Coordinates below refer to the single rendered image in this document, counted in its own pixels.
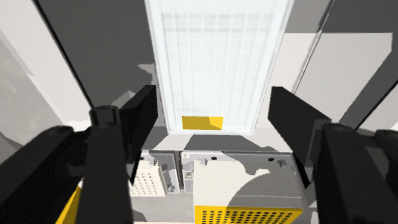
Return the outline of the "yellow bin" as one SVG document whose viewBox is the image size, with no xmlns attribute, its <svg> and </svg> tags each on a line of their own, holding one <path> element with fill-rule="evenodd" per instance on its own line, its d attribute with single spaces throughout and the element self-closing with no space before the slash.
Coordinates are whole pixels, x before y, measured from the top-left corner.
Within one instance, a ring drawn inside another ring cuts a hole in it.
<svg viewBox="0 0 398 224">
<path fill-rule="evenodd" d="M 63 210 L 56 224 L 75 224 L 75 218 L 78 207 L 80 187 L 77 186 L 75 192 L 69 200 L 66 208 Z"/>
</svg>

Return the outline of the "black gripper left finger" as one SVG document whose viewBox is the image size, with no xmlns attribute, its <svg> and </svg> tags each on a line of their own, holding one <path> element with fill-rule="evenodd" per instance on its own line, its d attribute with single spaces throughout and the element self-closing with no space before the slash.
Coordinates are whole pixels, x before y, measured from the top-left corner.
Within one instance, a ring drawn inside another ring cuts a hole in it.
<svg viewBox="0 0 398 224">
<path fill-rule="evenodd" d="M 56 224 L 82 178 L 75 224 L 134 224 L 126 163 L 158 118 L 156 85 L 89 116 L 84 131 L 50 127 L 0 164 L 0 224 Z"/>
</svg>

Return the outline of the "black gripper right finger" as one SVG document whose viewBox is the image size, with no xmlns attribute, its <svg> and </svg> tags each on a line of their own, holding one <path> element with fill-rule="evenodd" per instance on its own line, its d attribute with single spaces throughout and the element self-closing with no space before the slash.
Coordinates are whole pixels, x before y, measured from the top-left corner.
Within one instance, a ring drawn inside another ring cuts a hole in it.
<svg viewBox="0 0 398 224">
<path fill-rule="evenodd" d="M 282 86 L 271 88 L 267 119 L 313 167 L 319 224 L 398 224 L 397 130 L 361 135 Z"/>
</svg>

